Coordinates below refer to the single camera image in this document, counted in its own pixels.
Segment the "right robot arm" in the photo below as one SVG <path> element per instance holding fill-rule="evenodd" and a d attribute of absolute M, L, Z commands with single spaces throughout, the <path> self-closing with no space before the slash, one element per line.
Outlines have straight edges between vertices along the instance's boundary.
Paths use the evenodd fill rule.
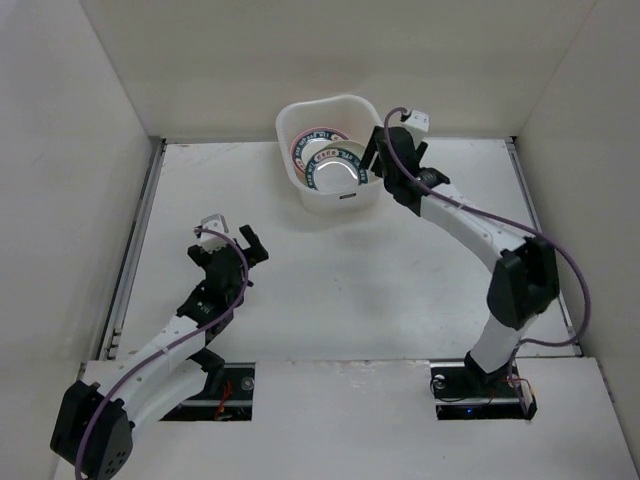
<path fill-rule="evenodd" d="M 383 181 L 400 205 L 451 235 L 492 274 L 490 316 L 464 358 L 463 381 L 477 395 L 500 382 L 517 342 L 533 319 L 559 296 L 554 249 L 539 235 L 522 236 L 464 208 L 463 195 L 435 168 L 420 166 L 426 144 L 416 147 L 402 127 L 376 126 L 361 164 Z"/>

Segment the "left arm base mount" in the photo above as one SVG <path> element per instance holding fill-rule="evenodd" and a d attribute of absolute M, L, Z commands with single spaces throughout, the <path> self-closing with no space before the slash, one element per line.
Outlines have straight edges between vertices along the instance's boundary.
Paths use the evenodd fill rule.
<path fill-rule="evenodd" d="M 163 422 L 246 422 L 252 419 L 256 364 L 217 360 L 203 389 L 184 400 Z"/>

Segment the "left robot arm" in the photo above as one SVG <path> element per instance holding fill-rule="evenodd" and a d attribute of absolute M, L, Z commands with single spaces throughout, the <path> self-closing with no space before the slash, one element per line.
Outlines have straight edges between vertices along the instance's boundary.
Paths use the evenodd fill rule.
<path fill-rule="evenodd" d="M 184 400 L 218 393 L 225 362 L 208 346 L 231 323 L 252 282 L 249 271 L 269 258 L 248 225 L 239 245 L 220 216 L 194 230 L 189 258 L 204 272 L 187 299 L 160 331 L 101 381 L 78 380 L 62 397 L 51 450 L 72 465 L 77 479 L 112 479 L 149 424 Z"/>

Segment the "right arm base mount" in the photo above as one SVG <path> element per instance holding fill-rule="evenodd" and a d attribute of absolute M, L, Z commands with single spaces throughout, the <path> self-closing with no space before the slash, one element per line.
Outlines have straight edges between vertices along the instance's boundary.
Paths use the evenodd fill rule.
<path fill-rule="evenodd" d="M 438 420 L 525 420 L 538 411 L 531 383 L 512 363 L 486 374 L 467 354 L 430 363 L 429 388 Z"/>

